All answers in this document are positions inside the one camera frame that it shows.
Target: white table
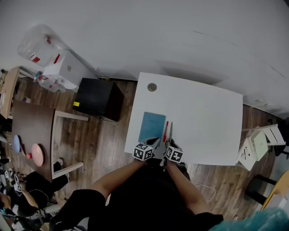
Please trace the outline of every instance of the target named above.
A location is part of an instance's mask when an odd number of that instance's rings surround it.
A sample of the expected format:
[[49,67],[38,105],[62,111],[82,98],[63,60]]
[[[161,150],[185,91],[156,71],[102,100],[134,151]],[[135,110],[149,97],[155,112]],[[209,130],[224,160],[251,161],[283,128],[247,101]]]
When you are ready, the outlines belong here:
[[[149,83],[155,83],[157,90],[150,92]],[[242,95],[190,80],[140,73],[126,138],[127,153],[133,153],[138,142],[145,111],[165,115],[173,122],[172,138],[184,152],[182,161],[235,165],[242,129]],[[162,142],[155,151],[156,158],[162,158],[164,151]]]

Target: blue plate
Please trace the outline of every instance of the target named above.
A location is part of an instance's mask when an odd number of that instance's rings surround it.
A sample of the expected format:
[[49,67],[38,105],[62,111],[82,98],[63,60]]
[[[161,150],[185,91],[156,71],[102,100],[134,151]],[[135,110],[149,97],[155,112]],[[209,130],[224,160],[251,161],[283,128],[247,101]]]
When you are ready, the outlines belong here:
[[13,150],[14,150],[14,152],[20,152],[20,139],[19,139],[18,135],[14,136]]

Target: wooden floor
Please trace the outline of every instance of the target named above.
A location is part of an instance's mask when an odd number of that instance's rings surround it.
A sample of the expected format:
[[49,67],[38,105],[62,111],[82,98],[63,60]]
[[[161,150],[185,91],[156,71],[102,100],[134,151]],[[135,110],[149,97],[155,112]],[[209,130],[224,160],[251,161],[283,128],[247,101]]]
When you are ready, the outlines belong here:
[[[69,197],[75,189],[88,188],[94,181],[108,172],[124,166],[132,161],[132,157],[124,153],[126,134],[131,116],[131,109],[135,96],[136,83],[119,81],[117,85],[125,95],[121,110],[120,121],[109,122],[89,116],[89,121],[64,119],[61,142],[56,143],[57,157],[63,157],[66,165],[79,161],[84,166],[70,173],[70,183],[56,193],[57,200],[64,204],[65,197]],[[31,103],[56,108],[59,111],[83,115],[72,110],[75,93],[51,93],[37,83],[21,83],[16,99],[23,96],[31,98]],[[252,109],[252,127],[268,125],[268,119],[276,118],[261,111]],[[243,128],[250,128],[250,108],[243,107]],[[7,155],[12,158],[16,171],[28,174],[32,171],[29,166],[20,162],[8,145],[5,146]],[[214,213],[221,213],[225,219],[232,219],[238,215],[239,220],[251,215],[256,208],[255,201],[243,199],[244,189],[249,180],[256,174],[269,177],[275,160],[274,153],[267,153],[248,172],[238,166],[205,166],[189,165],[188,172],[191,179],[196,176],[194,184],[205,184],[216,189],[216,195],[209,202]],[[208,201],[214,190],[205,186],[197,186]]]

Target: white wall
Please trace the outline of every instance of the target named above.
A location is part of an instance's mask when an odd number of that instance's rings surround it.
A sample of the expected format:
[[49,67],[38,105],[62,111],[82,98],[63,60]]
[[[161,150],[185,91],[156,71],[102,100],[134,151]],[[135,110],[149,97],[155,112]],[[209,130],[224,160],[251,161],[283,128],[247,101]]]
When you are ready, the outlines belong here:
[[192,79],[289,116],[283,0],[2,0],[0,67],[38,68],[16,50],[39,23],[110,77],[135,79],[142,71]]

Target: round plate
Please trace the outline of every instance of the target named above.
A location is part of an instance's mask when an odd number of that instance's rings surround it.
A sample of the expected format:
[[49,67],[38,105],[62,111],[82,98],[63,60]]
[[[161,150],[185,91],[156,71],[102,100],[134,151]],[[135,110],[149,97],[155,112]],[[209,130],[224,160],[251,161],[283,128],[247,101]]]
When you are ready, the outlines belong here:
[[42,166],[42,164],[44,162],[44,156],[43,156],[43,152],[41,150],[41,147],[37,143],[32,145],[31,153],[32,153],[32,159],[33,159],[34,163],[37,166]]
[[20,152],[20,139],[18,135],[14,136],[13,140],[13,151],[14,152]]

